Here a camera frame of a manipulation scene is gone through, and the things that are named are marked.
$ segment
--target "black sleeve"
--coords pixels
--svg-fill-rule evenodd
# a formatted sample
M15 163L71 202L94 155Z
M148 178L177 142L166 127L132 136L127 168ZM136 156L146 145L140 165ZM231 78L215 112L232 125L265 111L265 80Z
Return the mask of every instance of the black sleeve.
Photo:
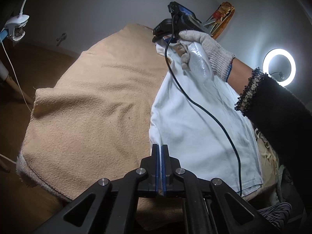
M312 210L312 116L290 91L258 68L252 73L236 110L263 133L293 177L307 213Z

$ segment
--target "wooden stick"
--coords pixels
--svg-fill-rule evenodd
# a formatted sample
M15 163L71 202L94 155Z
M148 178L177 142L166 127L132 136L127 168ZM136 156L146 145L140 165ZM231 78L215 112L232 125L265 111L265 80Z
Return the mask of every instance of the wooden stick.
M19 86L13 81L12 77L7 76L7 79L6 79L5 81L6 81L7 84L10 85L16 92L18 92L18 93L21 94L21 95L22 95L22 93L23 93L24 98L25 98L25 100L26 100L27 103L29 103L29 104L31 104L31 105L34 103L34 101L32 100L32 98L29 97L24 91L22 91L22 93L21 93L21 90L20 90Z

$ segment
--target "knit cuff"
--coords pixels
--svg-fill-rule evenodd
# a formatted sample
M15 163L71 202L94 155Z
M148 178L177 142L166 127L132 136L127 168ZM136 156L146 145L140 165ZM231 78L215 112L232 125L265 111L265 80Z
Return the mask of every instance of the knit cuff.
M259 89L259 85L267 74L263 74L259 68L252 71L252 77L248 79L248 85L245 87L241 97L238 98L238 102L235 105L235 110L241 111L243 116L252 104L253 97Z
M232 61L235 54L226 51L219 46L210 53L209 61L215 75L219 76L223 82L227 82L232 69Z

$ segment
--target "fabric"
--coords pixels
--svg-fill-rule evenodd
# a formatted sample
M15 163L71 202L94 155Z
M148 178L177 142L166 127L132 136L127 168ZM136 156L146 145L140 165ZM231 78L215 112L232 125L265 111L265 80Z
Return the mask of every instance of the fabric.
M253 71L236 109L247 116L289 170L307 214L312 211L310 173L312 116L290 91L259 69Z
M164 53L157 45L157 52ZM168 49L172 70L183 89L197 103L206 107L225 127L241 160L243 195L257 190L263 183L259 152L253 128L248 119L234 110L238 95L217 76L207 88L196 83L192 74L183 71L181 58ZM167 144L171 157L198 178L219 177L239 191L238 160L226 135L206 113L193 106L180 92L169 72L152 105L152 143Z
M136 221L145 230L154 230L172 222L182 222L182 198L140 198Z
M202 44L202 47L209 58L214 74L219 76L223 82L227 82L232 69L232 61L235 58L235 54L225 50L207 33L186 30L180 32L179 35L184 40ZM188 53L186 53L182 55L181 59L182 63L188 63L190 57Z
M249 201L257 195L273 188L278 181L278 161L276 153L273 151L270 145L266 144L266 140L263 138L261 133L256 134L256 141L260 155L263 184L256 191L247 196L244 196L243 199L245 201Z
M292 207L288 202L281 202L271 207L267 207L258 212L275 227L281 229L287 223Z
M53 89L37 89L17 172L74 199L150 155L150 110L167 67L152 30L128 25L98 42Z

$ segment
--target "wall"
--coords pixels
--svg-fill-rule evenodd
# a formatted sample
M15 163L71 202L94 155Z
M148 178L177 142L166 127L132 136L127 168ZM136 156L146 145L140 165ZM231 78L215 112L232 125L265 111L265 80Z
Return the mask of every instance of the wall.
M97 41L120 30L127 23L149 27L170 17L167 5L174 0L28 0L30 15L26 39L56 45L56 38L68 34L60 47L80 53ZM218 38L224 48L252 68L262 67L273 48L289 51L297 64L294 81L287 86L303 102L312 100L312 26L295 0L175 0L206 20L223 1L236 12Z

